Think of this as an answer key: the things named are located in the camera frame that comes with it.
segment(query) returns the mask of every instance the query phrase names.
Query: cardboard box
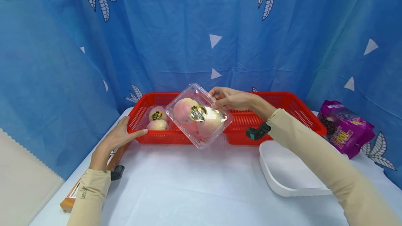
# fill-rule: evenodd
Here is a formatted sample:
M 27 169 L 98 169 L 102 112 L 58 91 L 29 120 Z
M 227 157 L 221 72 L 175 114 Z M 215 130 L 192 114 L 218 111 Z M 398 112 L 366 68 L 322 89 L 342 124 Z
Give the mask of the cardboard box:
M 120 147 L 117 150 L 113 150 L 109 156 L 109 160 L 107 162 L 107 170 L 113 171 L 114 168 L 118 165 L 121 157 L 124 155 L 124 152 L 127 150 L 127 147 L 130 145 L 130 143 Z M 73 208 L 78 188 L 80 185 L 81 178 L 77 181 L 77 183 L 74 185 L 74 187 L 71 189 L 71 191 L 68 193 L 66 198 L 60 203 L 60 207 L 64 212 L 71 213 L 71 210 Z

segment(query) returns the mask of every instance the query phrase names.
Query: blue fabric backdrop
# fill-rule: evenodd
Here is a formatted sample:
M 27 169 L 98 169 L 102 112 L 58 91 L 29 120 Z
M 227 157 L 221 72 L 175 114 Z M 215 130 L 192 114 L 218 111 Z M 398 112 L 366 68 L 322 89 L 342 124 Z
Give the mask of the blue fabric backdrop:
M 142 93 L 196 82 L 343 102 L 375 125 L 365 153 L 402 187 L 401 0 L 0 6 L 0 127 L 63 178 Z

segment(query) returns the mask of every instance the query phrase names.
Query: white wall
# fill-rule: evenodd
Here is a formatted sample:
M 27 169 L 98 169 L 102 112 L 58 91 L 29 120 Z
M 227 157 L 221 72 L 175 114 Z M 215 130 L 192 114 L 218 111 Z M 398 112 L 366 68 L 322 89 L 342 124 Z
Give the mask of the white wall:
M 0 152 L 1 224 L 27 226 L 64 181 L 1 128 Z

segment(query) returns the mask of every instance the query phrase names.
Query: basket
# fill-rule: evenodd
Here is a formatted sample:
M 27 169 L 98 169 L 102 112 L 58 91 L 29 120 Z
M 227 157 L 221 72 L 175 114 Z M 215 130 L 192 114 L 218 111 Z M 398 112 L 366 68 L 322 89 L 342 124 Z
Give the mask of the basket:
M 254 92 L 254 94 L 261 96 L 276 108 L 283 108 L 286 112 L 320 136 L 327 133 L 325 126 L 323 126 L 306 104 L 304 104 L 295 94 L 289 92 Z M 263 122 L 263 120 L 254 113 L 234 110 L 231 110 L 231 113 L 233 115 L 233 122 L 224 131 L 229 144 L 259 145 L 264 141 L 272 140 L 272 137 L 268 134 L 258 141 L 254 141 L 246 136 L 246 131 L 249 127 L 259 128 Z
M 156 105 L 167 106 L 179 93 L 147 93 L 137 102 L 129 117 L 127 131 L 133 133 L 140 128 L 141 122 L 148 121 L 148 113 Z M 142 144 L 191 144 L 191 141 L 182 131 L 169 121 L 170 128 L 166 131 L 149 131 L 146 135 L 138 137 L 137 141 Z

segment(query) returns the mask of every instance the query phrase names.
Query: arm sleeve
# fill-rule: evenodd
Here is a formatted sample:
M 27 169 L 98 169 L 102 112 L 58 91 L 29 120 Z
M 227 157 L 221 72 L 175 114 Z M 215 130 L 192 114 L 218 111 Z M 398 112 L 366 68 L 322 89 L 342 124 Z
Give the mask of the arm sleeve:
M 283 109 L 273 113 L 268 125 L 270 136 L 295 153 L 332 191 L 350 226 L 402 225 L 370 180 L 321 136 Z
M 110 171 L 85 171 L 67 226 L 99 226 L 110 183 Z

